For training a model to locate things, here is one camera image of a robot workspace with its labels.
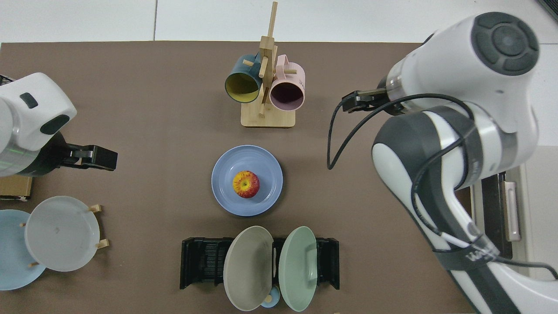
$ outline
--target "cardboard box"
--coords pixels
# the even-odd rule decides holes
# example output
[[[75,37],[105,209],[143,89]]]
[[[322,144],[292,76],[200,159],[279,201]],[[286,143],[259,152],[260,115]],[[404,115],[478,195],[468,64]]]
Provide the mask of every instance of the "cardboard box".
[[[19,199],[26,201],[31,195],[33,178],[11,175],[0,178],[0,200]]]

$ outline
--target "pink mug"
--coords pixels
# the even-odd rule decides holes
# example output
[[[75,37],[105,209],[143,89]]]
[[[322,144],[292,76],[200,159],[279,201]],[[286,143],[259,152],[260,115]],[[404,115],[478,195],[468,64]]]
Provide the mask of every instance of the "pink mug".
[[[306,75],[302,67],[289,62],[287,55],[277,57],[275,76],[270,88],[270,101],[283,111],[297,110],[304,103]]]

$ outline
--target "plate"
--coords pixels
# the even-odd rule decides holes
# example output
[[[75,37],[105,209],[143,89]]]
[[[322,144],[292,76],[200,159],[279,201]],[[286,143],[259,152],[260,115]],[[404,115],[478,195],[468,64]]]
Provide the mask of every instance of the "plate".
[[[271,291],[273,238],[263,227],[242,231],[225,257],[223,283],[230,302],[241,311],[251,311]]]
[[[99,224],[89,207],[69,196],[55,196],[37,205],[25,227],[25,243],[33,258],[58,272],[87,264],[99,243]]]
[[[304,311],[318,284],[318,247],[310,228],[298,227],[288,235],[279,256],[279,287],[285,303]]]
[[[0,211],[0,290],[14,290],[37,279],[44,265],[28,265],[35,260],[25,246],[25,229],[29,214],[16,210]]]
[[[242,198],[233,189],[234,176],[243,170],[254,172],[259,179],[259,191],[252,198]],[[211,188],[217,202],[228,212],[254,216],[268,210],[279,198],[283,188],[283,171],[269,151],[254,145],[237,146],[215,163]]]

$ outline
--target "mug holder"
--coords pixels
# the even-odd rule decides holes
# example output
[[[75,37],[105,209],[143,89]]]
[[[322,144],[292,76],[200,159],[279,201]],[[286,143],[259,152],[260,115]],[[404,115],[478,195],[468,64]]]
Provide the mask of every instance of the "mug holder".
[[[295,111],[283,111],[277,109],[270,101],[270,88],[273,83],[273,70],[277,56],[277,46],[273,38],[275,26],[275,15],[277,13],[277,2],[271,7],[270,25],[267,36],[262,36],[259,42],[259,54],[262,57],[262,66],[259,77],[262,78],[262,86],[259,89],[258,98],[250,103],[243,103],[240,107],[240,124],[245,127],[278,127],[288,128],[295,126]]]

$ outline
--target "blue mug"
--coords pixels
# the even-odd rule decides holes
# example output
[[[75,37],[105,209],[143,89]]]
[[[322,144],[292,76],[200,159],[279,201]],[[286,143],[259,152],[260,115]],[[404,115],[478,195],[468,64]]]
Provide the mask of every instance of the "blue mug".
[[[262,67],[259,53],[243,55],[234,64],[233,70],[225,80],[227,94],[237,102],[248,103],[258,98],[262,79],[258,76]]]

